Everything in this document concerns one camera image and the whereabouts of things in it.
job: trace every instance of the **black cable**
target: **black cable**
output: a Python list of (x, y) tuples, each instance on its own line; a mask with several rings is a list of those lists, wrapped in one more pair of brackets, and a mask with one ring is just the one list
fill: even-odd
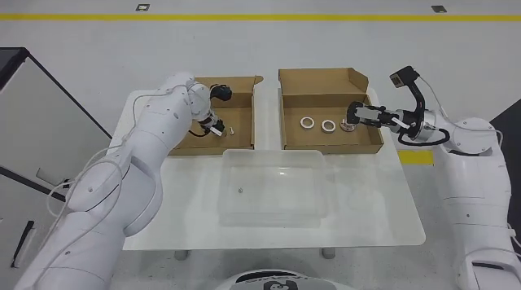
[(444, 130), (443, 128), (440, 128), (438, 129), (441, 133), (444, 134), (444, 137), (440, 140), (437, 140), (437, 141), (434, 141), (434, 142), (428, 142), (428, 143), (414, 143), (414, 142), (408, 142), (408, 141), (404, 141), (403, 140), (403, 137), (404, 137), (404, 133), (400, 133), (400, 136), (398, 136), (398, 142), (404, 144), (404, 145), (409, 145), (411, 147), (431, 147), (431, 146), (434, 146), (434, 145), (440, 145), (440, 144), (443, 144), (447, 141), (450, 140), (450, 134), (447, 130)]
[(194, 135), (195, 137), (204, 137), (204, 136), (210, 134), (210, 131), (206, 131), (206, 130), (205, 130), (205, 131), (204, 131), (204, 134), (196, 134), (196, 133), (192, 132), (191, 130), (188, 130), (188, 133)]

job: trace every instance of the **black logo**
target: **black logo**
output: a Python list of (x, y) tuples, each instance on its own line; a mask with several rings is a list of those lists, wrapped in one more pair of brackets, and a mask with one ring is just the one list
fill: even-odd
[(286, 280), (285, 284), (278, 281), (268, 281), (264, 283), (264, 290), (299, 290), (295, 281)]

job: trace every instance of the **white panel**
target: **white panel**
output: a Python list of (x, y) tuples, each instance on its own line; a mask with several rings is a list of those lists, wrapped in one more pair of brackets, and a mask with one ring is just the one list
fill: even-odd
[(75, 177), (109, 143), (30, 59), (0, 92), (0, 118), (0, 164), (47, 188)]

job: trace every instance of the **equipment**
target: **equipment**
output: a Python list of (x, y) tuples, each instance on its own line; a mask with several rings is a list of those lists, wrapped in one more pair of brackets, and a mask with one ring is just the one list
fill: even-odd
[[(458, 285), (464, 290), (520, 289), (521, 264), (512, 251), (512, 230), (506, 223), (510, 180), (501, 142), (495, 139), (498, 131), (479, 118), (453, 123), (441, 105), (440, 112), (426, 110), (425, 99), (414, 83), (418, 77), (411, 67), (391, 75), (396, 87), (408, 86), (413, 92), (417, 101), (413, 112), (355, 102), (349, 106), (347, 123), (387, 126), (407, 145), (439, 145), (435, 148), (436, 169), (457, 242), (454, 267)], [(91, 165), (97, 153), (69, 182), (72, 188), (67, 206), (73, 213), (58, 223), (63, 207), (54, 225), (58, 225), (56, 231), (53, 226), (50, 238), (15, 290), (35, 284), (38, 289), (108, 287), (125, 237), (141, 231), (158, 212), (161, 164), (189, 132), (192, 119), (203, 129), (224, 130), (210, 106), (212, 90), (189, 73), (179, 73), (149, 95), (139, 121), (134, 112), (134, 127), (121, 145), (112, 147), (117, 150)], [(405, 136), (420, 143), (405, 141)], [(254, 288), (352, 290), (282, 270), (237, 275), (219, 290)]]
[[(410, 66), (390, 76), (395, 87), (407, 86), (412, 92), (413, 112), (354, 102), (347, 122), (386, 126), (399, 134), (398, 141), (404, 145), (436, 145), (436, 181), (457, 244), (458, 286), (464, 290), (521, 289), (521, 263), (512, 249), (514, 233), (506, 221), (510, 179), (501, 152), (502, 133), (479, 118), (453, 123), (421, 78), (440, 107), (439, 112), (426, 110), (414, 83), (418, 77)], [(405, 136), (415, 142), (405, 141)]]
[[(227, 93), (222, 99), (231, 97), (227, 86), (221, 90)], [(192, 119), (208, 130), (225, 128), (211, 108), (211, 91), (187, 72), (170, 77), (150, 96), (139, 121), (134, 112), (134, 127), (122, 144), (92, 165), (88, 162), (69, 182), (65, 206), (73, 212), (60, 219), (63, 207), (15, 289), (35, 284), (38, 289), (108, 288), (125, 237), (141, 231), (159, 210), (161, 164), (183, 140)]]

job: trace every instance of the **white table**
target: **white table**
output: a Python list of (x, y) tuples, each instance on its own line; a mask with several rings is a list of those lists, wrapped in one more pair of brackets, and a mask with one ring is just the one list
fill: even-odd
[[(280, 149), (279, 125), (274, 123), (279, 120), (278, 90), (263, 83), (255, 90), (256, 148)], [(130, 94), (111, 145), (119, 144), (131, 128), (134, 99), (150, 92)], [(379, 105), (374, 90), (368, 93)], [(137, 114), (146, 101), (137, 101)], [(318, 228), (221, 226), (221, 157), (170, 156), (161, 168), (161, 209), (150, 225), (125, 241), (124, 250), (420, 245), (425, 241), (422, 223), (390, 132), (382, 129), (382, 135), (384, 145), (376, 155), (326, 156), (335, 182), (328, 183), (329, 214)]]

